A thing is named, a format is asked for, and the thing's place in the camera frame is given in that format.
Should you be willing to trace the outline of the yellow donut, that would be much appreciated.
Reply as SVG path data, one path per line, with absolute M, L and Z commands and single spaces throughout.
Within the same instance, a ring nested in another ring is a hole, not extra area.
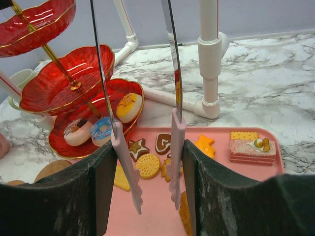
M 142 106 L 142 96 L 136 93 L 126 94 L 116 108 L 117 117 L 122 123 L 129 123 L 137 116 Z

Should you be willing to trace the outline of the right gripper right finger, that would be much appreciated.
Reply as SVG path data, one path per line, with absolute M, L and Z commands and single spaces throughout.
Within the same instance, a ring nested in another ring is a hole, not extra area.
M 314 175 L 245 177 L 185 140 L 183 167 L 195 236 L 312 236 Z

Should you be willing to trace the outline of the blue frosted donut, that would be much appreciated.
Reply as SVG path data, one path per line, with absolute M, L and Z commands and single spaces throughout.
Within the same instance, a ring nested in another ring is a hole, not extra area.
M 111 139 L 112 125 L 110 117 L 104 117 L 95 122 L 89 132 L 94 145 L 101 147 Z

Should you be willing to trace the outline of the pink mug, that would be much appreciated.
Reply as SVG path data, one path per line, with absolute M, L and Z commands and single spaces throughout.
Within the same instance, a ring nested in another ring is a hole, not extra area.
M 0 159 L 2 159 L 10 150 L 10 143 L 4 135 L 0 133 Z

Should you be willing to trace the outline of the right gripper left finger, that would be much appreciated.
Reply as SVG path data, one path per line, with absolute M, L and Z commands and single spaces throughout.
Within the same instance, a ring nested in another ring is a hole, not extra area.
M 34 184 L 0 186 L 2 236 L 102 236 L 117 156 L 110 142 Z

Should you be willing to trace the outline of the white chocolate donut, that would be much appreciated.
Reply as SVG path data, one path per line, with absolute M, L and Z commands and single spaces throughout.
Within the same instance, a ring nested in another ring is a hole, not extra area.
M 66 143 L 76 147 L 85 143 L 90 137 L 90 128 L 93 124 L 84 119 L 73 120 L 64 130 L 63 136 Z

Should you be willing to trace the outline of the red three-tier stand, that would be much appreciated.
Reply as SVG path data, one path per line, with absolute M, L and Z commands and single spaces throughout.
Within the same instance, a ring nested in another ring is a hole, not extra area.
M 114 54 L 107 45 L 85 46 L 59 58 L 48 43 L 72 23 L 76 12 L 75 1 L 49 0 L 24 10 L 13 0 L 0 3 L 1 8 L 10 7 L 15 13 L 0 26 L 1 57 L 17 56 L 42 48 L 51 58 L 51 62 L 18 93 L 17 100 L 25 112 L 56 118 L 48 143 L 62 158 L 83 158 L 96 150 L 92 139 L 76 147 L 68 145 L 63 132 L 73 120 L 85 118 L 93 123 L 108 116 L 103 85 L 107 86 L 109 102 L 117 119 L 117 105 L 126 94 L 142 96 L 142 106 L 137 116 L 129 123 L 123 123 L 124 133 L 133 127 L 142 112 L 144 92 L 141 85 L 112 78 L 115 65 L 138 45 L 123 2 L 117 0 L 115 5 L 127 37 L 127 44 L 118 54 Z

